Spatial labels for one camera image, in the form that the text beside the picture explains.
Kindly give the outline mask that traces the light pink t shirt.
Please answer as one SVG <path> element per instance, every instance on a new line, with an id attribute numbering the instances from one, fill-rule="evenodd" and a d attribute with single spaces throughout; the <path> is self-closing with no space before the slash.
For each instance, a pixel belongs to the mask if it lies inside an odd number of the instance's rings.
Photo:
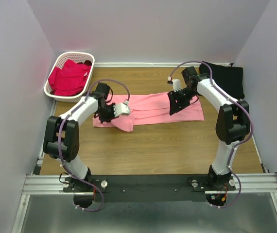
<path id="1" fill-rule="evenodd" d="M 167 93 L 131 95 L 129 107 L 130 115 L 120 116 L 111 122 L 104 123 L 101 123 L 98 118 L 94 118 L 93 127 L 115 127 L 124 132 L 132 132 L 134 126 L 137 125 L 205 120 L 201 103 L 197 98 L 190 102 L 190 106 L 173 115 L 169 115 L 170 102 Z"/>

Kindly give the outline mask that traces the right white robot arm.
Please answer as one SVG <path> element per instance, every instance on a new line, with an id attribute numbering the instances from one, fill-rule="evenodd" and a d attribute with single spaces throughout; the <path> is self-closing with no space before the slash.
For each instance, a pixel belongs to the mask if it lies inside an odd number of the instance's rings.
<path id="1" fill-rule="evenodd" d="M 169 76 L 167 83 L 173 89 L 168 93 L 169 114 L 173 115 L 190 106 L 193 97 L 202 95 L 218 111 L 215 131 L 219 139 L 215 160 L 206 178 L 207 186 L 218 190 L 231 179 L 232 160 L 240 143 L 250 133 L 249 105 L 226 94 L 209 74 L 197 74 L 194 67 L 182 71 L 186 87 L 179 79 Z"/>

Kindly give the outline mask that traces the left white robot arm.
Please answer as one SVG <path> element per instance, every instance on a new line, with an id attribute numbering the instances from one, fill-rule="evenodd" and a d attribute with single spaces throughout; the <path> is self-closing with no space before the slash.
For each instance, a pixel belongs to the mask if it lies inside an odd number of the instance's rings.
<path id="1" fill-rule="evenodd" d="M 89 116 L 94 115 L 101 123 L 110 122 L 117 116 L 114 112 L 116 104 L 111 99 L 111 87 L 105 83 L 98 83 L 95 91 L 85 94 L 66 113 L 47 120 L 43 152 L 58 160 L 61 167 L 74 180 L 74 186 L 81 192 L 94 187 L 91 171 L 80 159 L 79 128 Z"/>

